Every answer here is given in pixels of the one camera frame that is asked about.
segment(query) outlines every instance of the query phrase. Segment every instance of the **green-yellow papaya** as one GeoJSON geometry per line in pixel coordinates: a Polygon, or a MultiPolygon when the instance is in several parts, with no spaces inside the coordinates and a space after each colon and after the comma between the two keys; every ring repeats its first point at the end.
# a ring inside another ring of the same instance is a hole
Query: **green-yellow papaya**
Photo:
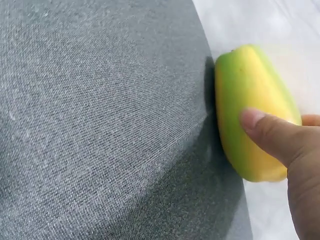
{"type": "Polygon", "coordinates": [[[257,45],[240,46],[216,60],[215,101],[222,147],[238,174],[250,182],[285,179],[286,167],[249,139],[239,123],[241,111],[253,107],[302,124],[293,97],[257,45]]]}

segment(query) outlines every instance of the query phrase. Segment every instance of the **gray fabric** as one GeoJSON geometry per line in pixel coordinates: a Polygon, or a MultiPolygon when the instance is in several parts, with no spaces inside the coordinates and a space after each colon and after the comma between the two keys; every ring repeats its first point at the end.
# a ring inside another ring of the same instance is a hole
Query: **gray fabric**
{"type": "Polygon", "coordinates": [[[0,239],[251,238],[190,0],[2,0],[0,16],[0,239]]]}

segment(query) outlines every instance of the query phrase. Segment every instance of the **finger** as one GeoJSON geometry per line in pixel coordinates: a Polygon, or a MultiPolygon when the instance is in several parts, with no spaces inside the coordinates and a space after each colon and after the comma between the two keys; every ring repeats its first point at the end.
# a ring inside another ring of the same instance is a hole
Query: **finger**
{"type": "Polygon", "coordinates": [[[303,126],[320,126],[320,115],[308,114],[302,116],[303,126]]]}
{"type": "Polygon", "coordinates": [[[240,122],[247,135],[286,167],[304,153],[308,137],[302,126],[289,123],[254,108],[245,109],[240,122]]]}

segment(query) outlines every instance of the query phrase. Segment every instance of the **yellow fruit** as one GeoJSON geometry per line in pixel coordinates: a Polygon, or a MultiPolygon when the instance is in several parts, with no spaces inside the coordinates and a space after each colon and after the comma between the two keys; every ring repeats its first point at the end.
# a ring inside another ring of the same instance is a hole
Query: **yellow fruit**
{"type": "Polygon", "coordinates": [[[216,60],[215,98],[222,147],[238,174],[251,182],[285,179],[286,167],[249,139],[239,123],[241,111],[253,107],[302,124],[293,97],[258,46],[243,45],[216,60]]]}

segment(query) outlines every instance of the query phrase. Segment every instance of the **white surface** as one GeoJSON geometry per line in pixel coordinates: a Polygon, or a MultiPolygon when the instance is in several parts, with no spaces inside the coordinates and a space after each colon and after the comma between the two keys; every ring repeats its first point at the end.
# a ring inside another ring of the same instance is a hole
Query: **white surface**
{"type": "MultiPolygon", "coordinates": [[[[320,114],[320,0],[193,0],[212,56],[261,45],[301,113],[320,114]]],[[[254,240],[297,240],[287,182],[244,182],[254,240]]]]}

